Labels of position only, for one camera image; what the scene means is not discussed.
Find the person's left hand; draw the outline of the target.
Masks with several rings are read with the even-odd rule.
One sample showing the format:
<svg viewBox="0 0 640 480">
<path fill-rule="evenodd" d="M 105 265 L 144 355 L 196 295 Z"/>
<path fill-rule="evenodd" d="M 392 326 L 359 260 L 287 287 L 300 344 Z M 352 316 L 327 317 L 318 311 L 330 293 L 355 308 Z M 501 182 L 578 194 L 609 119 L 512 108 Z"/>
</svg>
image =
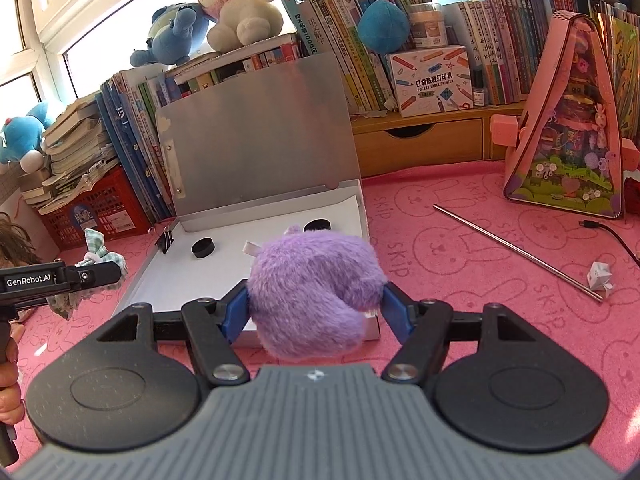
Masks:
<svg viewBox="0 0 640 480">
<path fill-rule="evenodd" d="M 18 383 L 18 343 L 22 339 L 25 326 L 11 324 L 11 337 L 6 345 L 6 360 L 0 370 L 0 419 L 6 426 L 14 426 L 25 417 L 22 390 Z"/>
</svg>

